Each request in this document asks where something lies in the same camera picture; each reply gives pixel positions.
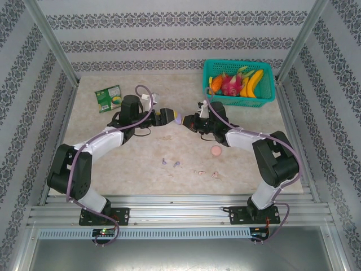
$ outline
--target metal floor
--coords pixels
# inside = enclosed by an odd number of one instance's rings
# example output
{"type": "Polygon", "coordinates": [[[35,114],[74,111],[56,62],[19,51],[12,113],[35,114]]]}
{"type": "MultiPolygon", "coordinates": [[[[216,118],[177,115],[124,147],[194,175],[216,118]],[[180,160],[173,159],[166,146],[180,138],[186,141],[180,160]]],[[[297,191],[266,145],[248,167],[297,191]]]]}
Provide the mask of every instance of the metal floor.
{"type": "Polygon", "coordinates": [[[89,240],[39,240],[30,270],[332,270],[319,227],[283,228],[254,245],[247,239],[118,240],[95,247],[89,240]]]}

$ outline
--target robotic arm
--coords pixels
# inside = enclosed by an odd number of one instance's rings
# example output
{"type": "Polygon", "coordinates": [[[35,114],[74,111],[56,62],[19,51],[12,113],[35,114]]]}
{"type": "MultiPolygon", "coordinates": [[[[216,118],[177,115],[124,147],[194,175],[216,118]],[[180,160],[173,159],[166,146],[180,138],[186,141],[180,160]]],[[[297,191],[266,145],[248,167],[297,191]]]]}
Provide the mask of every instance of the robotic arm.
{"type": "MultiPolygon", "coordinates": [[[[212,102],[215,112],[226,122],[228,118],[221,102],[212,102]]],[[[202,134],[212,133],[215,140],[226,147],[238,147],[253,151],[256,156],[259,172],[263,178],[257,191],[248,199],[247,213],[253,221],[261,220],[271,210],[274,198],[281,187],[291,182],[298,173],[299,167],[294,155],[283,145],[263,137],[261,134],[253,135],[231,129],[205,107],[205,102],[200,103],[200,113],[184,117],[183,125],[189,130],[202,134]]],[[[290,146],[283,132],[277,131],[270,134],[290,146]]]]}
{"type": "Polygon", "coordinates": [[[148,112],[143,112],[139,97],[135,95],[125,96],[122,101],[121,111],[115,113],[112,121],[100,133],[105,132],[104,135],[99,136],[90,144],[83,142],[74,146],[67,144],[59,146],[47,179],[48,186],[62,194],[67,193],[70,175],[69,167],[73,164],[76,152],[86,144],[75,165],[70,197],[77,200],[86,208],[106,216],[111,216],[110,201],[90,187],[92,164],[108,151],[125,144],[134,135],[135,128],[166,125],[177,117],[177,113],[168,108],[162,108],[160,112],[152,110],[149,117],[139,125],[122,131],[119,130],[108,133],[110,130],[139,122],[147,113],[148,112]]]}

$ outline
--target aluminum frame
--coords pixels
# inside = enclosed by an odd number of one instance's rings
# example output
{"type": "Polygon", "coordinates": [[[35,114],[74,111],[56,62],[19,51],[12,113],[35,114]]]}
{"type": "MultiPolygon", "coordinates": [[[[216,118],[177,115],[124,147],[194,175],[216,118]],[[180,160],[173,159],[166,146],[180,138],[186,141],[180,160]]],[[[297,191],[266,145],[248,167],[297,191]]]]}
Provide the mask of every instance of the aluminum frame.
{"type": "MultiPolygon", "coordinates": [[[[297,133],[287,99],[285,98],[282,80],[286,77],[305,39],[310,33],[315,20],[322,12],[326,0],[316,0],[307,20],[302,27],[294,45],[279,73],[279,81],[276,84],[276,97],[279,103],[282,118],[291,144],[300,154],[305,174],[301,180],[303,194],[280,194],[278,200],[290,205],[290,215],[284,226],[319,226],[324,239],[329,259],[334,270],[350,270],[345,252],[343,250],[336,226],[334,225],[331,210],[327,203],[321,203],[318,193],[306,163],[305,154],[302,150],[300,138],[297,133]]],[[[45,33],[47,40],[52,45],[52,50],[62,62],[69,78],[77,85],[77,76],[64,55],[64,52],[56,40],[49,23],[46,21],[40,8],[34,0],[27,0],[25,4],[32,12],[41,31],[45,33]]],[[[61,131],[59,143],[64,138],[67,123],[70,118],[72,105],[69,107],[65,118],[65,125],[61,131]]],[[[64,196],[48,196],[49,188],[46,186],[41,199],[41,206],[33,206],[25,228],[25,234],[20,243],[19,252],[15,264],[11,270],[26,270],[35,252],[39,234],[42,229],[84,229],[100,227],[84,227],[78,225],[80,209],[65,203],[64,196]]],[[[230,225],[228,214],[222,211],[222,207],[245,206],[250,195],[153,195],[153,196],[107,196],[114,207],[129,207],[131,209],[129,226],[122,229],[162,229],[162,228],[234,228],[230,225]]],[[[283,219],[286,209],[279,206],[280,218],[283,219]]],[[[255,227],[264,225],[239,225],[239,227],[255,227]]]]}

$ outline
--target plastic fruit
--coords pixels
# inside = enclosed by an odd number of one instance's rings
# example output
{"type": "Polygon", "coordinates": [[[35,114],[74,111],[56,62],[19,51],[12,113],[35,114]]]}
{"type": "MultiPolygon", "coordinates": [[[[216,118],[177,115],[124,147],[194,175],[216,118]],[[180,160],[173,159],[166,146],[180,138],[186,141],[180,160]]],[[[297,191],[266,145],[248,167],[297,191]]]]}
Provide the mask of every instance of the plastic fruit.
{"type": "Polygon", "coordinates": [[[254,95],[254,89],[263,77],[263,70],[255,72],[255,74],[249,79],[246,86],[246,93],[248,98],[256,98],[254,95]]]}
{"type": "Polygon", "coordinates": [[[248,66],[240,67],[240,68],[238,69],[238,71],[237,71],[237,74],[238,74],[238,73],[241,73],[242,71],[244,71],[244,70],[247,69],[247,68],[248,68],[248,66]]]}
{"type": "Polygon", "coordinates": [[[212,80],[212,83],[211,83],[211,89],[214,93],[216,93],[218,90],[221,89],[221,86],[222,86],[222,82],[223,82],[223,76],[222,75],[218,75],[216,78],[214,78],[212,80]]]}
{"type": "Polygon", "coordinates": [[[254,70],[251,70],[250,72],[245,73],[244,75],[242,75],[242,78],[243,78],[243,79],[245,79],[245,78],[247,78],[247,77],[251,76],[251,75],[252,75],[252,73],[254,73],[254,70]]]}
{"type": "Polygon", "coordinates": [[[241,97],[247,97],[247,92],[246,92],[246,89],[247,89],[247,83],[249,81],[249,77],[246,77],[245,79],[243,79],[242,81],[242,85],[243,85],[243,88],[241,90],[241,97]]]}
{"type": "Polygon", "coordinates": [[[237,96],[242,89],[241,77],[234,75],[223,79],[222,92],[225,96],[237,96]]]}

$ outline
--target green packet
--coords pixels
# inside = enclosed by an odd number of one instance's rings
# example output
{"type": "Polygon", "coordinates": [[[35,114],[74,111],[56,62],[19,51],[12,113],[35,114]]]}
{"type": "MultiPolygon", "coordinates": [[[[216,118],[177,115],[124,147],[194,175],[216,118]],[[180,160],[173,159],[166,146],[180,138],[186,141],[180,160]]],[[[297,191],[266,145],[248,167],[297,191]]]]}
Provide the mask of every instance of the green packet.
{"type": "Polygon", "coordinates": [[[119,107],[122,103],[119,85],[98,90],[95,92],[95,95],[99,103],[99,113],[113,110],[114,108],[119,107]]]}

